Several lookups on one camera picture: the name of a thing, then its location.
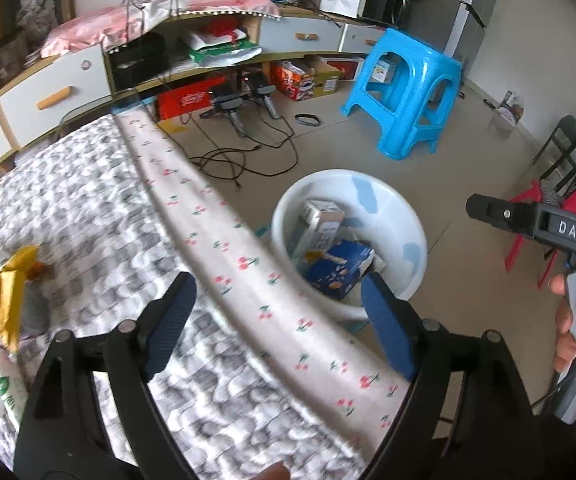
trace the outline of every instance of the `white trash bin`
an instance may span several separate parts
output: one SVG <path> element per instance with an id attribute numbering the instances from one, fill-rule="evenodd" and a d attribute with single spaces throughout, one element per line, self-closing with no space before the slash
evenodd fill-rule
<path id="1" fill-rule="evenodd" d="M 332 200 L 345 211 L 344 225 L 359 239 L 370 240 L 388 266 L 381 276 L 396 297 L 408 300 L 423 279 L 427 245 L 423 227 L 408 202 L 373 176 L 350 170 L 325 170 L 293 184 L 274 209 L 271 225 L 273 250 L 291 279 L 305 283 L 308 297 L 335 320 L 368 319 L 358 306 L 340 303 L 321 294 L 297 272 L 286 250 L 304 200 Z"/>

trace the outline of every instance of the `black chair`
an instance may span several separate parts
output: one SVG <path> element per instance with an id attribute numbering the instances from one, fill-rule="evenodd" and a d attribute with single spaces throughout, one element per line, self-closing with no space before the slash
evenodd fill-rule
<path id="1" fill-rule="evenodd" d="M 568 139 L 568 147 L 562 144 L 557 138 L 557 132 L 559 130 L 561 130 Z M 561 156 L 551 165 L 551 167 L 548 168 L 548 170 L 545 171 L 545 173 L 542 174 L 542 176 L 540 176 L 540 180 L 545 180 L 564 162 L 568 162 L 572 167 L 571 170 L 569 170 L 554 187 L 555 192 L 559 192 L 567 183 L 576 177 L 576 160 L 572 157 L 573 152 L 576 152 L 576 119 L 572 115 L 567 115 L 559 120 L 559 123 L 550 134 L 550 137 L 548 137 L 548 140 L 546 140 L 537 155 L 532 159 L 532 166 L 543 155 L 543 152 L 546 151 L 546 148 L 548 148 L 548 145 L 551 142 L 561 152 Z"/>

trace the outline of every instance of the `human hand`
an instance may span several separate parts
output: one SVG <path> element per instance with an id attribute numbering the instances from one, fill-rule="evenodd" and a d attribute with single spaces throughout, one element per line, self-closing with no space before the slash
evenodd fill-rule
<path id="1" fill-rule="evenodd" d="M 290 480 L 290 471 L 283 462 L 277 462 L 265 468 L 252 480 Z"/>
<path id="2" fill-rule="evenodd" d="M 566 293 L 564 275 L 558 274 L 554 276 L 548 286 L 550 290 L 558 296 L 564 296 Z M 552 358 L 552 364 L 558 373 L 561 373 L 576 357 L 576 340 L 570 333 L 572 320 L 572 310 L 570 309 L 568 300 L 564 298 L 555 314 L 557 336 L 555 338 L 555 355 Z"/>

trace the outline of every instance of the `gray and white blanket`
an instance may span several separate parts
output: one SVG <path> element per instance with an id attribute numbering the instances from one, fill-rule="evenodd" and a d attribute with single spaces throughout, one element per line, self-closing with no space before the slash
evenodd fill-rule
<path id="1" fill-rule="evenodd" d="M 101 118 L 0 180 L 0 247 L 40 246 L 53 276 L 41 285 L 50 331 L 22 343 L 31 384 L 53 335 L 111 330 L 136 318 L 187 270 L 111 116 Z M 132 461 L 106 377 L 97 389 L 108 436 Z M 365 463 L 274 376 L 203 291 L 167 368 L 150 390 L 201 479 L 248 478 L 283 460 L 293 478 L 352 479 Z M 16 435 L 0 418 L 0 457 L 11 466 Z"/>

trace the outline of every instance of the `yellow package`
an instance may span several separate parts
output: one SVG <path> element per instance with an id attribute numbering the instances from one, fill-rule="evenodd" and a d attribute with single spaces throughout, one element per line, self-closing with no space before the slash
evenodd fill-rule
<path id="1" fill-rule="evenodd" d="M 23 247 L 0 268 L 0 341 L 11 352 L 19 348 L 23 289 L 37 250 L 37 246 Z"/>

